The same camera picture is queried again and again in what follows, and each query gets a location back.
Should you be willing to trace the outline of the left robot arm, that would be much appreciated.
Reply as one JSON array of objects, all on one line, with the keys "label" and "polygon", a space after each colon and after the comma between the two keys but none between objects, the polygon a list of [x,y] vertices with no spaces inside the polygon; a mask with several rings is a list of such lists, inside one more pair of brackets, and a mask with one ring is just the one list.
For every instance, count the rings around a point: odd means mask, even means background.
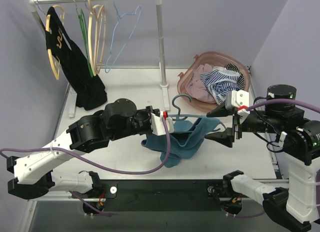
[{"label": "left robot arm", "polygon": [[133,135],[144,135],[163,127],[164,112],[147,106],[137,109],[129,99],[117,99],[103,110],[83,116],[59,137],[39,149],[27,149],[25,157],[6,159],[7,170],[14,178],[7,183],[8,193],[29,200],[50,191],[72,191],[85,197],[99,197],[102,183],[96,172],[59,173],[55,168],[97,149],[106,148],[110,141]]}]

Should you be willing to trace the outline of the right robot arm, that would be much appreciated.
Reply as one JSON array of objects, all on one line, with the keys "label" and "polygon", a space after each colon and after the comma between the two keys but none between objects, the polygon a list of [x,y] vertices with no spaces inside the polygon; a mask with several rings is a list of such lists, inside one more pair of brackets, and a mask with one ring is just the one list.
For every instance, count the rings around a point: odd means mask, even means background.
[{"label": "right robot arm", "polygon": [[291,85],[268,87],[265,97],[249,103],[246,91],[231,91],[207,117],[232,116],[232,126],[206,139],[232,147],[244,132],[276,136],[267,143],[273,153],[284,153],[288,164],[288,188],[257,181],[236,170],[217,184],[208,184],[208,193],[232,215],[240,211],[240,198],[248,197],[262,205],[267,216],[290,231],[309,231],[320,221],[320,123],[305,118],[305,109],[318,107],[297,101]]}]

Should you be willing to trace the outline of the teal plastic hanger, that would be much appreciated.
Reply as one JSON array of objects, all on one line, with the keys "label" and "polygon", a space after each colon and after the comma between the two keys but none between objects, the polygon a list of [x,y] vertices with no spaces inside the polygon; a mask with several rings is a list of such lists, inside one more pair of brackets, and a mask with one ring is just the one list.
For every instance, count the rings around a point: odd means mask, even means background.
[{"label": "teal plastic hanger", "polygon": [[174,124],[180,124],[180,122],[188,122],[188,118],[196,118],[195,122],[192,123],[191,127],[188,129],[174,129],[174,132],[172,135],[176,134],[201,134],[202,136],[211,133],[211,132],[218,132],[222,128],[226,129],[227,127],[224,125],[223,122],[221,122],[217,118],[210,118],[206,115],[196,115],[196,114],[183,114],[181,112],[180,106],[176,105],[176,99],[180,97],[186,97],[191,102],[192,98],[190,95],[187,94],[179,94],[176,95],[172,101],[171,104],[174,108],[177,109],[176,114],[169,114],[169,117],[171,117],[174,121]]}]

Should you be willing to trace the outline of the teal tank top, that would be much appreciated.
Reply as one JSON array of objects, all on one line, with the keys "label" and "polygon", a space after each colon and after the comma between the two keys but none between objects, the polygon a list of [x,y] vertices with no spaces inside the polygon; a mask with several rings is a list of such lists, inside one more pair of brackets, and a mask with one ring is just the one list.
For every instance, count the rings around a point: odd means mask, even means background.
[{"label": "teal tank top", "polygon": [[[170,155],[164,164],[166,168],[177,166],[181,160],[192,158],[205,140],[205,135],[213,132],[219,125],[217,118],[202,116],[195,122],[188,120],[174,123],[174,132],[170,136]],[[149,150],[159,152],[160,160],[164,161],[167,152],[165,135],[146,135],[141,145]]]}]

